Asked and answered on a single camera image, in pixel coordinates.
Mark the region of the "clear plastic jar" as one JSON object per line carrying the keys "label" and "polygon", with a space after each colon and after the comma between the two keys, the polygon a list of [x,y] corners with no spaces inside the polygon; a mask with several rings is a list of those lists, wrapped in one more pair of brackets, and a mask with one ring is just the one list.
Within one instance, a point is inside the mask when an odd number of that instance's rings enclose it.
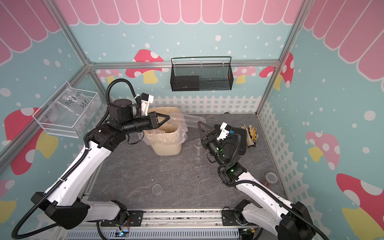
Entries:
{"label": "clear plastic jar", "polygon": [[200,139],[196,139],[194,140],[194,147],[197,149],[197,150],[203,150],[204,147],[203,147],[203,144],[202,144],[202,141]]}
{"label": "clear plastic jar", "polygon": [[169,113],[170,119],[167,121],[167,124],[185,126],[189,128],[197,128],[198,122],[206,123],[204,117],[194,116],[194,115],[184,115],[180,113]]}

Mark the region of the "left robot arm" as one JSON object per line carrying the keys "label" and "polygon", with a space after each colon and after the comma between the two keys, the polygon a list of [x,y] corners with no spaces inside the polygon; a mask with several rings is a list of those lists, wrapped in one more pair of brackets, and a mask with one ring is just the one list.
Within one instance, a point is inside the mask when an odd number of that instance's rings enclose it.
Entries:
{"label": "left robot arm", "polygon": [[[33,207],[15,225],[11,237],[20,240],[61,226],[73,229],[83,222],[107,221],[121,228],[130,221],[127,207],[122,203],[89,202],[78,195],[100,164],[119,146],[129,139],[131,133],[158,129],[170,120],[169,115],[157,112],[144,113],[142,106],[149,103],[137,95],[126,79],[111,82],[106,90],[107,111],[99,123],[83,137],[84,147],[67,170],[45,192],[36,192],[31,198]],[[19,231],[28,218],[41,209],[54,223],[25,234]]]}

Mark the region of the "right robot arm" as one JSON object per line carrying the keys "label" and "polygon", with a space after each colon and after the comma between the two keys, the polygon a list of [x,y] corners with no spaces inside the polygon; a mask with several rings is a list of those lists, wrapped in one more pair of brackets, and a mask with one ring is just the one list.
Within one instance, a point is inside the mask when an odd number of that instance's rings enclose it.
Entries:
{"label": "right robot arm", "polygon": [[309,210],[301,202],[292,202],[278,196],[257,181],[244,168],[238,153],[241,135],[231,133],[231,128],[222,123],[218,133],[214,127],[199,121],[197,123],[202,146],[218,163],[217,173],[223,184],[235,187],[252,200],[237,205],[240,224],[255,224],[274,234],[279,240],[311,240],[316,235],[328,239],[316,227]]}

